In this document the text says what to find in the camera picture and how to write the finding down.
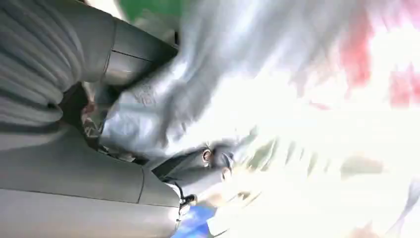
blue object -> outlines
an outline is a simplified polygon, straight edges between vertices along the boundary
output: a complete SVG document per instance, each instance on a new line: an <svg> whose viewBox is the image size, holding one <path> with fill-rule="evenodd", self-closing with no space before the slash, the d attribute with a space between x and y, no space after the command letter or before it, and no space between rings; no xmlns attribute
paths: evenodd
<svg viewBox="0 0 420 238"><path fill-rule="evenodd" d="M216 209L212 207L191 207L172 238L208 238L210 231L207 220L213 217L215 212Z"/></svg>

green surface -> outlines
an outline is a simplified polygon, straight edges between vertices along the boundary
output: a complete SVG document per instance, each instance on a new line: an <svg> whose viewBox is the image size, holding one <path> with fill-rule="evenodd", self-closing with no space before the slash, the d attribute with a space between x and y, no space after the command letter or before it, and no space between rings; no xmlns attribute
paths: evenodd
<svg viewBox="0 0 420 238"><path fill-rule="evenodd" d="M119 3L128 20L133 23L144 9L163 15L180 16L183 0L119 0Z"/></svg>

